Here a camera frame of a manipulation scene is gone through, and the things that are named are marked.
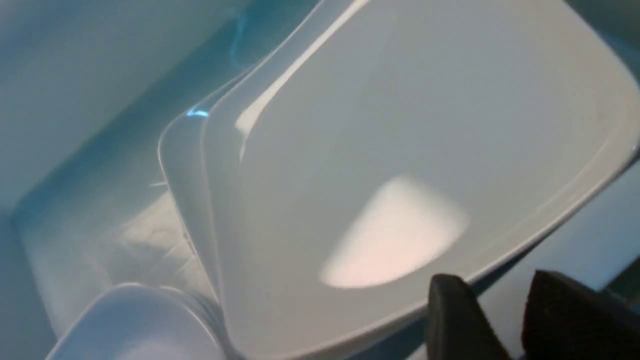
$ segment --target container lid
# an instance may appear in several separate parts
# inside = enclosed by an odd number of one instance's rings
[[[562,2],[320,3],[204,128],[232,342],[305,356],[477,279],[627,163],[639,99]]]
[[[47,359],[226,357],[209,325],[186,302],[167,291],[124,284],[90,305]]]
[[[209,109],[225,95],[247,71],[227,81],[224,85],[202,99],[188,111],[173,119],[164,129],[158,141],[158,160],[171,192],[182,223],[189,234],[213,295],[218,300],[218,276],[216,275],[215,244],[211,241],[214,232],[209,226],[209,203],[207,184],[203,169],[200,137]]]

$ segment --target white plastic tray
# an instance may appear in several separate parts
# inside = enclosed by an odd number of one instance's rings
[[[233,344],[307,356],[477,279],[627,163],[639,98],[560,2],[322,2],[204,128]]]
[[[158,160],[189,234],[198,258],[217,298],[216,255],[213,228],[206,201],[207,185],[204,174],[200,137],[208,111],[220,97],[238,83],[247,71],[232,78],[194,107],[185,111],[164,129],[158,141]]]

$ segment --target black rubber piece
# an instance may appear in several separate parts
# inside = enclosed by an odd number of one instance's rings
[[[438,274],[429,288],[426,343],[429,360],[507,360],[471,287]]]
[[[640,316],[563,274],[537,271],[522,345],[528,360],[640,359]]]

